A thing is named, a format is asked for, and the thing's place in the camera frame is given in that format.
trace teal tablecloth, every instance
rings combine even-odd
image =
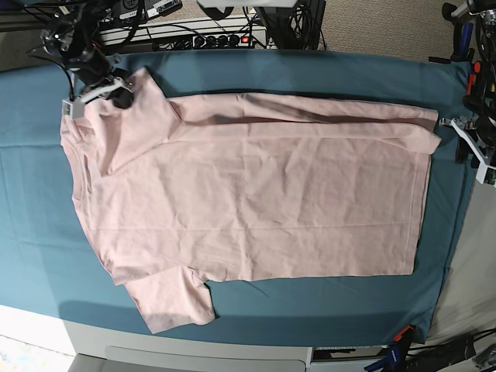
[[[126,57],[148,66],[166,96],[217,91],[397,102],[466,113],[468,65],[418,64],[326,52],[211,50]],[[149,334],[123,287],[94,255],[71,202],[59,146],[65,76],[56,67],[0,74],[0,304],[74,322]],[[220,343],[354,346],[389,343],[405,325],[425,338],[460,234],[474,173],[455,164],[456,136],[432,157],[415,272],[402,277],[212,283],[219,318],[160,336]]]

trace black cable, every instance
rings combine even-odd
[[[489,367],[486,370],[482,370],[481,372],[495,372],[496,371],[496,366]]]
[[[245,26],[241,27],[241,29],[239,29],[238,31],[234,31],[234,32],[228,32],[228,31],[226,31],[226,29],[224,29],[222,26],[220,26],[215,20],[214,20],[214,22],[217,24],[217,26],[219,26],[228,35],[234,35],[236,33],[241,33],[246,27],[250,27],[250,29],[251,29],[252,25],[253,25],[253,21],[255,20],[256,17],[257,16],[255,15],[251,19],[248,18],[248,23]]]
[[[113,45],[106,50],[106,53],[114,54],[119,49],[125,47],[133,37],[136,35],[136,31],[138,30],[141,16],[143,15],[143,11],[145,10],[145,0],[138,0],[138,7],[136,9],[136,15],[133,18],[133,23],[131,24],[131,31],[127,34],[126,38],[119,44]]]
[[[152,50],[155,51],[155,41],[153,41],[153,37],[148,27],[145,27],[145,29],[146,29],[146,34],[148,35],[148,39],[150,39],[150,42],[152,43]]]
[[[10,0],[10,1],[11,1],[12,4],[19,6],[19,3],[18,2],[15,2],[14,0]],[[37,14],[32,13],[26,7],[22,7],[22,10],[24,12],[28,13],[30,16],[32,16],[34,19],[36,19],[38,22],[41,22],[44,25],[46,25],[48,23],[48,21],[46,19],[43,19],[43,18],[39,17]]]
[[[246,20],[249,22],[250,17],[248,16],[248,7],[243,6],[243,14],[245,15]]]
[[[472,336],[473,337],[476,337],[476,336],[480,336],[478,338],[474,338],[474,342],[476,341],[479,341],[485,337],[488,337],[492,334],[496,333],[496,328],[491,328],[491,329],[486,329],[484,331],[480,331],[480,332],[477,332],[477,333],[474,333]],[[444,347],[444,346],[447,346],[449,345],[450,342],[447,342],[447,343],[442,343],[440,345],[431,345],[431,346],[420,346],[420,347],[412,347],[410,350],[428,350],[428,349],[435,349],[436,347]]]
[[[267,47],[266,47],[265,45],[263,45],[263,44],[260,42],[260,40],[258,40],[255,36],[253,36],[253,35],[252,35],[251,37],[253,38],[253,44],[255,44],[255,43],[256,43],[256,44],[260,45],[260,46],[261,46],[262,48],[264,48],[264,49],[266,49],[266,48],[267,48]]]
[[[43,13],[47,17],[52,17],[53,16],[53,13],[45,12],[43,9],[40,9],[40,8],[38,8],[35,5],[30,5],[27,8],[33,8],[33,9],[37,10],[38,12]]]
[[[213,19],[212,21],[214,21],[214,22],[215,22],[215,24],[216,24],[216,25],[217,25],[217,26],[218,26],[218,27],[219,27],[222,31],[224,31],[225,33],[227,33],[226,29],[225,29],[224,27],[220,26],[220,25],[219,25],[219,23],[218,23],[216,20],[214,20],[214,19]]]
[[[320,37],[324,50],[327,50],[322,25],[312,16],[312,10],[305,4],[300,4],[289,16],[289,29],[298,49],[319,48]]]
[[[250,41],[250,43],[253,44],[253,47],[255,47],[255,41],[253,40],[253,22],[251,22],[251,19],[248,21],[248,24],[250,25],[250,31],[248,31],[248,33],[250,35],[249,41]]]
[[[35,56],[33,53],[36,52],[37,50],[39,50],[41,47],[43,47],[43,45],[35,46],[34,48],[28,50],[26,52],[26,56],[36,58],[37,60],[45,60],[47,62],[51,62],[52,64],[55,64],[56,66],[60,67],[60,69],[64,72],[64,74],[67,78],[67,81],[69,82],[69,99],[71,101],[73,101],[74,100],[74,86],[72,85],[71,76],[69,76],[69,73],[67,72],[67,68],[64,65],[59,64],[58,62],[56,62],[54,60],[51,60],[50,58]]]
[[[178,29],[185,29],[186,31],[190,31],[191,33],[194,33],[196,36],[201,36],[201,37],[205,38],[202,34],[200,34],[195,29],[190,29],[189,27],[186,27],[183,25],[178,25],[176,23],[168,23],[167,25],[157,25],[157,26],[147,26],[147,27],[150,27],[152,29],[153,27],[164,27],[164,26],[172,26],[172,27],[177,27]]]
[[[48,21],[46,19],[43,19],[43,18],[39,17],[38,15],[32,13],[29,9],[22,8],[22,10],[24,12],[28,13],[29,15],[31,15],[32,17],[34,17],[37,21],[41,22],[42,24],[46,25],[48,23]]]
[[[190,50],[193,49],[193,42],[191,39],[182,39],[174,43],[172,50]]]

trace t-shirt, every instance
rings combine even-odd
[[[83,230],[151,332],[215,318],[210,281],[410,274],[437,113],[262,93],[165,98],[61,123]]]

